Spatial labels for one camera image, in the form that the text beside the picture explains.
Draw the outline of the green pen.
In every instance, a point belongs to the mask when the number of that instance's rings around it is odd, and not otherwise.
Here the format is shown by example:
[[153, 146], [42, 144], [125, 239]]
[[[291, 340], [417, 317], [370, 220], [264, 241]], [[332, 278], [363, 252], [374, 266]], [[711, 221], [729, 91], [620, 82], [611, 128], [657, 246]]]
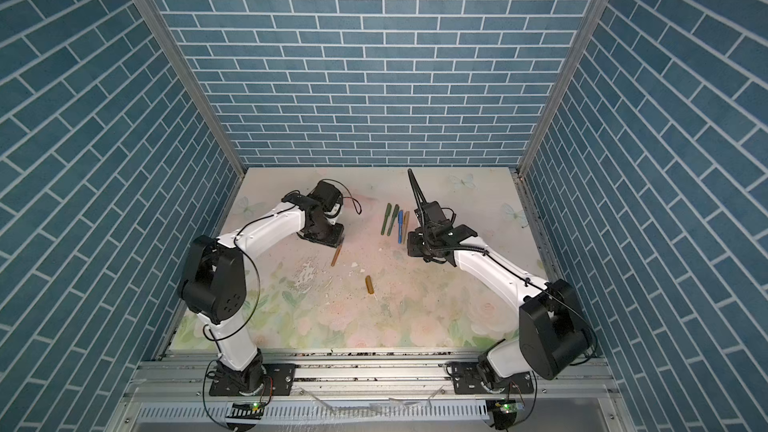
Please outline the green pen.
[[388, 222], [387, 222], [386, 233], [387, 233], [388, 236], [390, 236], [392, 234], [392, 230], [394, 228], [394, 224], [395, 224], [395, 222], [397, 220], [399, 212], [400, 212], [400, 206], [398, 204], [395, 204], [392, 207], [391, 211], [390, 211], [389, 219], [388, 219]]
[[382, 236], [385, 234], [385, 231], [386, 231], [386, 228], [387, 228], [387, 224], [388, 224], [388, 221], [389, 221], [389, 216], [391, 214], [391, 211], [392, 211], [392, 204], [391, 203], [387, 203], [386, 208], [385, 208], [385, 212], [384, 212], [384, 218], [383, 218], [383, 222], [382, 222], [382, 226], [381, 226], [381, 231], [380, 231], [380, 235], [382, 235]]

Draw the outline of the blue pen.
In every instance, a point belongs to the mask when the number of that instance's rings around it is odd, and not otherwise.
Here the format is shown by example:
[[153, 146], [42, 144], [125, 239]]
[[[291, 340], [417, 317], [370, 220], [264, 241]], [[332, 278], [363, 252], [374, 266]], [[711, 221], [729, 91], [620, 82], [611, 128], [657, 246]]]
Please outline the blue pen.
[[403, 241], [403, 226], [404, 226], [404, 211], [399, 210], [398, 211], [398, 232], [397, 232], [398, 244], [402, 244], [402, 241]]

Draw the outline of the brown pen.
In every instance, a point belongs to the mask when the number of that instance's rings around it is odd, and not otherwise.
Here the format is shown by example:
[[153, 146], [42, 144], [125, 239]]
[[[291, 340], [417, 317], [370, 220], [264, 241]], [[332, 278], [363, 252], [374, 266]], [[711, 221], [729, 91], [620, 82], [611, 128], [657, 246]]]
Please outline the brown pen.
[[337, 263], [337, 261], [338, 261], [338, 258], [339, 258], [339, 256], [340, 256], [341, 250], [342, 250], [342, 244], [340, 244], [340, 245], [339, 245], [339, 246], [338, 246], [338, 247], [335, 249], [335, 252], [334, 252], [333, 258], [332, 258], [332, 260], [331, 260], [331, 264], [330, 264], [330, 266], [331, 266], [331, 267], [335, 267], [335, 265], [336, 265], [336, 263]]

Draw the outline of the dark yellow pen cap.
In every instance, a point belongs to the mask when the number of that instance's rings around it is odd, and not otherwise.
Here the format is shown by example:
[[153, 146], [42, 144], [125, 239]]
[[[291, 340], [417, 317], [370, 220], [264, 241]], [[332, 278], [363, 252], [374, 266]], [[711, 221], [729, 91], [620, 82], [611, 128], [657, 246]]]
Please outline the dark yellow pen cap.
[[375, 290], [374, 290], [374, 286], [373, 286], [373, 281], [372, 281], [372, 278], [371, 278], [370, 275], [367, 275], [365, 277], [365, 284], [366, 284], [366, 290], [367, 290], [368, 294], [370, 294], [370, 295], [375, 294]]

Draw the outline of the tan pen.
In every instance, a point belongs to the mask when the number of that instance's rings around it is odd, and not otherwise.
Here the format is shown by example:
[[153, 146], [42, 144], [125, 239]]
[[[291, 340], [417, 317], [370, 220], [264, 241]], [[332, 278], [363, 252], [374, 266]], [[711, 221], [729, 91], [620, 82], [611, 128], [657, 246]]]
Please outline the tan pen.
[[406, 242], [407, 242], [409, 217], [410, 217], [410, 212], [409, 211], [405, 211], [403, 213], [402, 224], [401, 224], [401, 233], [400, 233], [400, 238], [401, 238], [400, 242], [402, 244], [406, 244]]

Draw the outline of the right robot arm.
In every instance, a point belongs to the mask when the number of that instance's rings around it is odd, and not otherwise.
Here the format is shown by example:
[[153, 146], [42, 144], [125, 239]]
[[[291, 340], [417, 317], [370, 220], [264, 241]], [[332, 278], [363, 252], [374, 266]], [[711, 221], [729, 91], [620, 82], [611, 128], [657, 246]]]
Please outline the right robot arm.
[[529, 372], [552, 380], [597, 349], [574, 287], [562, 279], [547, 281], [504, 258], [475, 230], [448, 218], [438, 202], [429, 202], [412, 170], [408, 179], [419, 223], [408, 233], [408, 255], [469, 273], [517, 312], [518, 339], [503, 339], [478, 358], [477, 373], [488, 390], [501, 391], [514, 376]]

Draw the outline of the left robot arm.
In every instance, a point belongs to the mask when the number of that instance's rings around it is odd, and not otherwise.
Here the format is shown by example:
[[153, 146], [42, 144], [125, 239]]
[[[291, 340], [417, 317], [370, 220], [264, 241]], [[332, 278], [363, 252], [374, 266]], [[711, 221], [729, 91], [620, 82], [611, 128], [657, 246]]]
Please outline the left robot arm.
[[310, 243], [336, 248], [343, 242], [338, 222], [351, 193], [339, 182], [321, 180], [307, 194], [287, 193], [266, 215], [217, 237], [201, 235], [189, 245], [178, 295], [203, 325], [203, 336], [217, 350], [213, 378], [224, 391], [254, 395], [270, 385], [263, 355], [247, 330], [257, 307], [246, 305], [246, 274], [261, 276], [255, 259], [281, 240], [296, 235]]

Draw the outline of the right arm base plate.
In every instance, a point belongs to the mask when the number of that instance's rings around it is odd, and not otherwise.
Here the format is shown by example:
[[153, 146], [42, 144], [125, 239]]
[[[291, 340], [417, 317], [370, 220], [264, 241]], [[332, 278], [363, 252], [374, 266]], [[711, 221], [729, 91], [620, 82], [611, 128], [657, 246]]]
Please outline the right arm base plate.
[[457, 395], [532, 394], [534, 385], [528, 372], [501, 378], [485, 362], [447, 362], [444, 371]]

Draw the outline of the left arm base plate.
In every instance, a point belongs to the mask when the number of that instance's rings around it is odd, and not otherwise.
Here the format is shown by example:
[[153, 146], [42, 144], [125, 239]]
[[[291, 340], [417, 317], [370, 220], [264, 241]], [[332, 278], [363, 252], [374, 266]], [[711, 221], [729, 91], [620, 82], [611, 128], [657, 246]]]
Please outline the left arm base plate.
[[293, 387], [296, 366], [288, 363], [262, 364], [234, 371], [216, 362], [206, 373], [210, 382], [208, 394], [213, 397], [289, 396]]

